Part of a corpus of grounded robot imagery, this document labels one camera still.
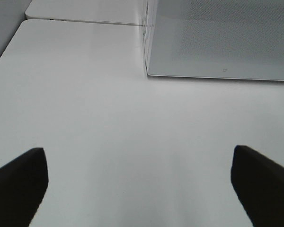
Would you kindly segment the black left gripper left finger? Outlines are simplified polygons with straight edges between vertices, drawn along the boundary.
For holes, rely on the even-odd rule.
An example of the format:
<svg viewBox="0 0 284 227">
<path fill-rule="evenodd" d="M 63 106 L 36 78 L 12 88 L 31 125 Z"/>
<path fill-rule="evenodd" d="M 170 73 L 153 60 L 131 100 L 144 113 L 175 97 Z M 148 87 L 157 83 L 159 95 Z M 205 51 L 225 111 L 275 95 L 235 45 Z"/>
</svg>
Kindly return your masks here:
<svg viewBox="0 0 284 227">
<path fill-rule="evenodd" d="M 0 227 L 27 227 L 49 184 L 43 148 L 32 148 L 0 168 Z"/>
</svg>

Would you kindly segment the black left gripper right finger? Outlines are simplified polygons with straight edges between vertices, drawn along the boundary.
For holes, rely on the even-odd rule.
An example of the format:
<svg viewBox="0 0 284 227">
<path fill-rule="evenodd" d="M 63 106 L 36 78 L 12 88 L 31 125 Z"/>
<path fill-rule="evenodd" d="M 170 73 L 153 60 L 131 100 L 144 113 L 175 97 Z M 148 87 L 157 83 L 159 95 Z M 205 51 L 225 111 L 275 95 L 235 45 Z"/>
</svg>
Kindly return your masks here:
<svg viewBox="0 0 284 227">
<path fill-rule="evenodd" d="M 284 167 L 243 145 L 234 149 L 231 184 L 255 227 L 284 227 Z"/>
</svg>

